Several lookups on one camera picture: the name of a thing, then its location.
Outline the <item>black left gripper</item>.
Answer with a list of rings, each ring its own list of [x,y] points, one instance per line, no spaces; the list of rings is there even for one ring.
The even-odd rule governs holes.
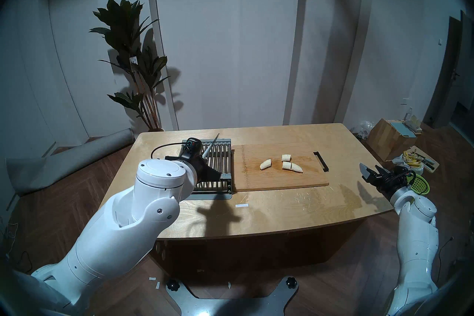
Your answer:
[[[221,180],[221,173],[211,168],[211,158],[206,157],[206,153],[182,152],[179,156],[165,156],[165,160],[178,160],[189,163],[197,173],[197,183]]]

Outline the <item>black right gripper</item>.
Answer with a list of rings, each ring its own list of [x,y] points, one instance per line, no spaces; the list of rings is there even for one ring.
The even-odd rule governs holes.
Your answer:
[[[415,177],[415,172],[408,168],[393,168],[393,170],[389,171],[384,167],[376,165],[376,169],[378,172],[360,163],[362,178],[369,180],[370,177],[370,184],[375,186],[387,200],[390,200],[397,190],[408,186],[408,176]]]

